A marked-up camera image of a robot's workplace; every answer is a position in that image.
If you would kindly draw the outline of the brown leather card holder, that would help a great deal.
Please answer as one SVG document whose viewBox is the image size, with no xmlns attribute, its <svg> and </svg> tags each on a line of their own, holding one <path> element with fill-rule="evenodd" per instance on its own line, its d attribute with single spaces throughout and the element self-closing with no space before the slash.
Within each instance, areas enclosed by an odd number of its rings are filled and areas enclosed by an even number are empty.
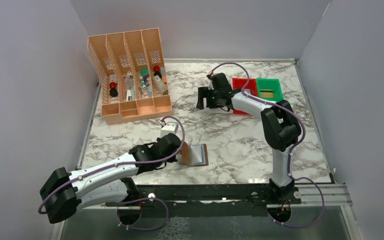
<svg viewBox="0 0 384 240">
<path fill-rule="evenodd" d="M 209 165 L 207 145 L 205 143 L 189 145 L 183 144 L 181 151 L 181 163 L 188 167 L 202 167 Z"/>
</svg>

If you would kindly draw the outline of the red plastic bin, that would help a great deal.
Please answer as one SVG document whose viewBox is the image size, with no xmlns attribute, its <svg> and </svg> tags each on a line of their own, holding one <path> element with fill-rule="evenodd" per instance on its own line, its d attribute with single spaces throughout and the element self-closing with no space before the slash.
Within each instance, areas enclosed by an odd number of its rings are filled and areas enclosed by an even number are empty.
<svg viewBox="0 0 384 240">
<path fill-rule="evenodd" d="M 233 89 L 242 89 L 244 85 L 246 84 L 247 79 L 246 78 L 238 78 L 234 77 L 232 78 L 232 88 Z M 250 78 L 249 83 L 245 86 L 244 91 L 248 94 L 258 97 L 258 88 L 255 78 Z M 245 112 L 240 110 L 233 110 L 233 114 L 235 115 L 247 115 Z"/>
</svg>

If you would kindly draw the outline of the green plastic bin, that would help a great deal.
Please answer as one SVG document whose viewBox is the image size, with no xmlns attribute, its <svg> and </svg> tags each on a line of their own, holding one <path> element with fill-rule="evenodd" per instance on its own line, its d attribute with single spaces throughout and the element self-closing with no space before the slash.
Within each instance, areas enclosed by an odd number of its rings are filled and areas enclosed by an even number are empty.
<svg viewBox="0 0 384 240">
<path fill-rule="evenodd" d="M 277 78 L 257 78 L 256 79 L 258 97 L 279 102 L 284 99 L 280 80 Z"/>
</svg>

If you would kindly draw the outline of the orange desk organizer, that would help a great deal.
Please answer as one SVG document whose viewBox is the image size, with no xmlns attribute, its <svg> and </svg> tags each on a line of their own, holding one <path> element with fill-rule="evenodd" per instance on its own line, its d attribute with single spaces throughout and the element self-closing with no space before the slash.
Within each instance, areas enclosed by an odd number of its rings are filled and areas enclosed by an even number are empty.
<svg viewBox="0 0 384 240">
<path fill-rule="evenodd" d="M 159 28 L 92 35 L 87 50 L 100 81 L 101 116 L 108 125 L 173 113 Z M 156 88 L 155 75 L 167 85 L 167 95 Z M 109 95 L 110 82 L 117 83 L 117 97 Z"/>
</svg>

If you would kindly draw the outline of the white plastic bin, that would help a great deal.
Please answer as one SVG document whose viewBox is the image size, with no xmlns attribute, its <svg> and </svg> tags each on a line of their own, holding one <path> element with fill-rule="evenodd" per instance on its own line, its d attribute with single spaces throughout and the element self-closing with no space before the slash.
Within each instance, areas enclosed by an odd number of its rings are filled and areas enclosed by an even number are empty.
<svg viewBox="0 0 384 240">
<path fill-rule="evenodd" d="M 224 107 L 218 107 L 218 108 L 208 108 L 207 109 L 211 114 L 225 114 L 225 115 L 231 115 L 233 114 L 233 110 L 230 108 L 224 106 Z"/>
</svg>

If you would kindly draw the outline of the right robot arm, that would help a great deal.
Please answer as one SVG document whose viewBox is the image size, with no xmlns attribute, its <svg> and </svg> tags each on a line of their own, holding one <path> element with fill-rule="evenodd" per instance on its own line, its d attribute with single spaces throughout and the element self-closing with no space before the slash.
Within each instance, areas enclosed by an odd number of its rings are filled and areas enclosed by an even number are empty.
<svg viewBox="0 0 384 240">
<path fill-rule="evenodd" d="M 233 89 L 224 73 L 209 74 L 207 78 L 209 86 L 198 88 L 197 109 L 226 107 L 261 120 L 264 138 L 272 149 L 273 157 L 268 196 L 272 202 L 282 203 L 294 191 L 290 153 L 302 133 L 290 103 L 286 100 L 267 101 L 239 88 Z"/>
</svg>

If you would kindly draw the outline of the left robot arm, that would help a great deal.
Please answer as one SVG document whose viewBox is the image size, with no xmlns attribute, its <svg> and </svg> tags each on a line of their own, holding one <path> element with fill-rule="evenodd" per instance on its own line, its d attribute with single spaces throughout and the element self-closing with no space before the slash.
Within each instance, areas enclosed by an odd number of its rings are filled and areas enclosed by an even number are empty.
<svg viewBox="0 0 384 240">
<path fill-rule="evenodd" d="M 136 145 L 109 162 L 68 172 L 60 167 L 52 172 L 39 191 L 42 203 L 38 213 L 51 224 L 67 220 L 78 210 L 103 203 L 132 205 L 140 193 L 133 177 L 160 170 L 173 162 L 184 141 L 168 133 L 155 142 Z"/>
</svg>

